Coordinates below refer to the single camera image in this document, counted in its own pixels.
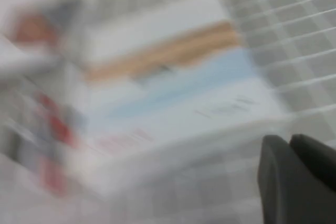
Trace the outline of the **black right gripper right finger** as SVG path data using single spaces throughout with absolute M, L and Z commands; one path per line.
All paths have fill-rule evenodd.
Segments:
M 294 134 L 289 145 L 311 174 L 335 191 L 335 149 L 304 134 Z

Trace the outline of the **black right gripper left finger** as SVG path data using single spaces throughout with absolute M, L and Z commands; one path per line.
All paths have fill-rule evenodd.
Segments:
M 278 135 L 262 140 L 257 182 L 264 223 L 335 223 L 335 191 L 311 174 L 289 142 Z

